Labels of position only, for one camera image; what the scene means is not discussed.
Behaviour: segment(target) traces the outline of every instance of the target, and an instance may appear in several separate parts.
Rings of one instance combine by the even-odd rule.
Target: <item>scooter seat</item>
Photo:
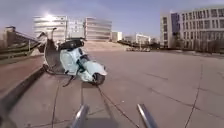
[[[66,41],[66,42],[62,43],[61,45],[59,45],[59,50],[72,51],[73,49],[82,47],[82,46],[84,46],[83,41],[81,41],[80,39],[73,39],[73,40]]]

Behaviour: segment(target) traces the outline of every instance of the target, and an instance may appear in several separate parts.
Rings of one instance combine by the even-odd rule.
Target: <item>scooter front fender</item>
[[[88,73],[92,76],[94,73],[99,73],[106,76],[107,72],[104,70],[104,66],[93,61],[87,61],[83,64]]]

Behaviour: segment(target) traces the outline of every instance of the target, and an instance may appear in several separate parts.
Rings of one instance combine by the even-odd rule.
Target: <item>scooter wheel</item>
[[[95,81],[91,82],[91,84],[94,85],[94,86],[102,85],[105,81],[105,76],[101,75],[99,73],[94,73],[93,78],[94,78]]]

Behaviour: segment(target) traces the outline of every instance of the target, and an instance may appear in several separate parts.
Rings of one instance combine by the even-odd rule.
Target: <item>paved ground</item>
[[[19,128],[63,128],[80,104],[90,106],[85,127],[143,127],[144,103],[160,128],[224,127],[224,60],[169,53],[98,52],[106,65],[102,93],[91,85],[44,74],[10,113]]]
[[[0,98],[41,66],[41,56],[25,58],[24,61],[13,64],[0,65]]]

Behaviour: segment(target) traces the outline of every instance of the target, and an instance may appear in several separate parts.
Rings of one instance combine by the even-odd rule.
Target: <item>window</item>
[[[199,29],[199,21],[197,21],[197,29]]]
[[[205,24],[205,29],[209,29],[210,28],[210,20],[205,20],[204,24]]]
[[[194,32],[194,39],[196,39],[196,32]]]
[[[224,28],[224,20],[220,20],[220,28]]]
[[[167,18],[163,17],[163,24],[167,24]]]
[[[189,13],[189,19],[192,20],[192,13]]]
[[[195,21],[193,21],[193,29],[195,29]]]
[[[164,33],[164,40],[168,40],[168,35],[167,35],[167,33]]]
[[[186,20],[188,20],[188,14],[186,13]]]
[[[208,10],[206,10],[206,12],[207,12],[207,18],[209,18],[209,11],[208,11]]]
[[[187,32],[187,39],[189,39],[189,32]]]
[[[183,18],[183,21],[185,21],[185,15],[184,14],[182,14],[182,18]]]
[[[196,19],[198,19],[198,12],[195,12],[195,15],[196,15]]]
[[[184,39],[186,39],[186,32],[184,32]]]
[[[215,21],[212,20],[212,28],[215,28]]]
[[[208,39],[211,40],[211,32],[208,32]]]
[[[199,12],[199,19],[202,18],[202,11]]]
[[[180,20],[180,15],[177,14],[177,21],[179,21],[179,20]]]
[[[185,30],[185,23],[183,23],[183,30]]]
[[[203,11],[203,18],[206,18],[205,10]]]
[[[193,35],[193,32],[191,32],[191,39],[193,39],[194,35]]]
[[[216,20],[216,28],[219,28],[219,21]]]
[[[199,32],[197,32],[197,39],[199,39]]]
[[[195,19],[195,12],[193,12],[193,19]]]
[[[186,22],[186,29],[188,29],[188,22]]]
[[[216,9],[212,9],[211,10],[211,14],[212,14],[212,17],[217,17],[217,10]]]
[[[224,8],[218,9],[219,17],[224,17]]]
[[[192,29],[192,23],[190,22],[190,29]]]
[[[167,41],[164,41],[164,45],[167,46],[167,44],[168,44],[168,42]]]
[[[164,25],[164,26],[163,26],[163,31],[164,31],[164,32],[167,32],[167,25]]]
[[[199,21],[199,29],[203,29],[203,21]]]

